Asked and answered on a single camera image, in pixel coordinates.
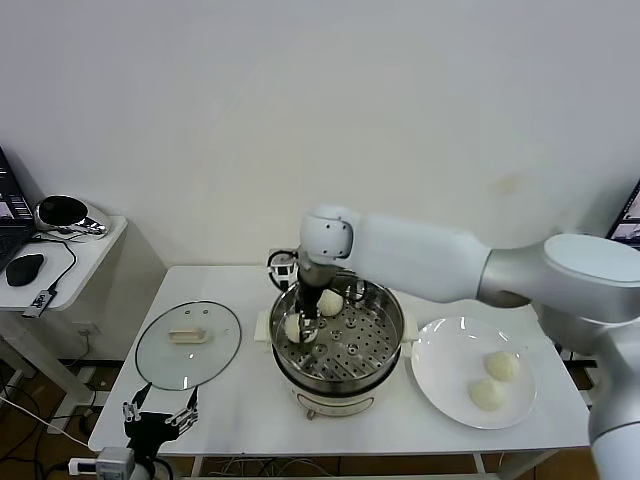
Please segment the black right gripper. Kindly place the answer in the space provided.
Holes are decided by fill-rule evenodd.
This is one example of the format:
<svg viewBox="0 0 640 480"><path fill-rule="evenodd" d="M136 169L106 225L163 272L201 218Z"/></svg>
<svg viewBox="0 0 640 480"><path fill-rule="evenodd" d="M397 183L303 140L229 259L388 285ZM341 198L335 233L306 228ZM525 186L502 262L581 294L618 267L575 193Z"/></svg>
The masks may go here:
<svg viewBox="0 0 640 480"><path fill-rule="evenodd" d="M319 328L319 299L324 291L324 273L320 268L309 267L298 269L298 306L300 311L309 311L309 318L304 312L298 316L298 338L305 343Z"/></svg>

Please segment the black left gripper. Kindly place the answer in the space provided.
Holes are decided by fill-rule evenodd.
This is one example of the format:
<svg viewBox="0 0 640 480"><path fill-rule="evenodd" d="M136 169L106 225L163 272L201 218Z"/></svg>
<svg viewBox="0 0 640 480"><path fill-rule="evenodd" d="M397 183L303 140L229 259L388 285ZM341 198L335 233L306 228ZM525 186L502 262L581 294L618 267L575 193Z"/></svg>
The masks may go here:
<svg viewBox="0 0 640 480"><path fill-rule="evenodd" d="M158 451L169 441L176 440L180 431L189 430L198 420L198 389L196 386L186 406L176 414L142 412L141 407L150 391L147 383L130 402L124 402L122 412L126 422L124 431L129 439L127 447L134 451Z"/></svg>

